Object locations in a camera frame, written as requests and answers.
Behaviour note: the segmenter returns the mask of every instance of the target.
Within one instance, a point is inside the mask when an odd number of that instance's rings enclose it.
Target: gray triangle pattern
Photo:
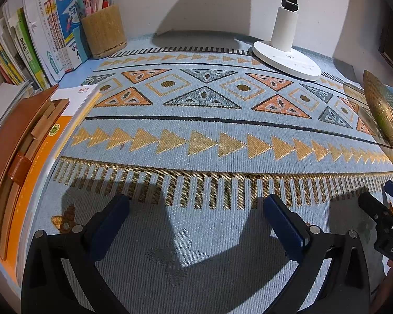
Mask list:
[[[181,69],[181,71],[192,75],[194,78],[197,78],[204,83],[209,83],[237,73],[233,71],[219,71],[213,69]]]
[[[105,80],[106,78],[109,78],[110,76],[114,75],[115,73],[111,74],[104,74],[104,75],[96,75],[96,76],[88,76],[84,82],[82,82],[82,86],[84,85],[94,85],[102,80]]]
[[[321,89],[315,88],[315,87],[311,87],[311,86],[307,86],[304,85],[303,83],[300,84],[301,86],[303,86],[304,88],[306,88],[307,90],[309,90],[311,93],[313,93],[316,97],[319,97],[321,100],[323,100],[324,102],[326,102],[326,104],[329,102],[330,99],[332,99],[333,94],[323,91]]]
[[[222,96],[220,93],[210,89],[207,86],[185,93],[179,97],[165,102],[163,105],[241,109],[239,105],[235,104],[230,99]]]
[[[335,124],[339,126],[343,126],[346,128],[352,128],[342,117],[333,111],[329,106],[323,111],[323,113],[319,117],[320,121],[329,122],[330,124]]]

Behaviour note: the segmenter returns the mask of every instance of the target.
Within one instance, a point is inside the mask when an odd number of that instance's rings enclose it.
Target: green book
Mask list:
[[[30,69],[34,73],[36,80],[42,89],[48,89],[50,84],[42,70],[41,64],[39,63],[38,57],[34,46],[32,45],[32,40],[28,31],[28,25],[26,24],[25,13],[23,8],[18,10],[18,23],[15,27],[16,35],[22,48],[23,54],[25,55],[26,61],[29,64]]]

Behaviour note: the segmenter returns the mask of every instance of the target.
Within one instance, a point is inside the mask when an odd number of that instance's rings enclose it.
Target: white wall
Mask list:
[[[115,0],[129,37],[175,30],[221,30],[269,40],[281,0]],[[294,45],[367,69],[393,86],[378,52],[383,0],[299,0]]]

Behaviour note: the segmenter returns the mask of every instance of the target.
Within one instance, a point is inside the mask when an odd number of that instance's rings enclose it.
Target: orange triangle pattern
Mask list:
[[[311,119],[311,117],[308,114],[304,113],[297,106],[295,106],[287,99],[285,99],[284,97],[278,94],[254,106],[252,110],[280,113],[285,115],[293,115],[296,117]]]
[[[145,79],[151,78],[152,76],[156,76],[167,71],[170,71],[170,69],[147,69],[143,71],[122,72],[122,75],[132,83],[139,83]]]
[[[342,100],[345,104],[347,104],[351,108],[352,111],[354,111],[356,114],[358,114],[358,111],[359,111],[358,104],[355,104],[354,102],[344,99],[344,98],[341,98],[341,97],[339,97],[339,99]]]
[[[98,103],[95,107],[101,108],[106,106],[134,106],[134,105],[153,105],[153,103],[142,95],[135,87],[130,87],[117,93],[102,102]]]
[[[375,136],[374,132],[364,123],[361,118],[358,118],[357,130]]]
[[[284,79],[274,78],[272,76],[265,76],[253,73],[246,73],[248,76],[251,76],[253,79],[260,81],[261,83],[267,85],[268,87],[272,88],[274,91],[279,91],[284,87],[290,86],[293,82]]]

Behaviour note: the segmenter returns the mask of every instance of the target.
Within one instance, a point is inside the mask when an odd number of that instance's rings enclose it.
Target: pink pen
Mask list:
[[[85,12],[86,16],[89,16],[92,13],[92,0],[83,0],[85,3]]]

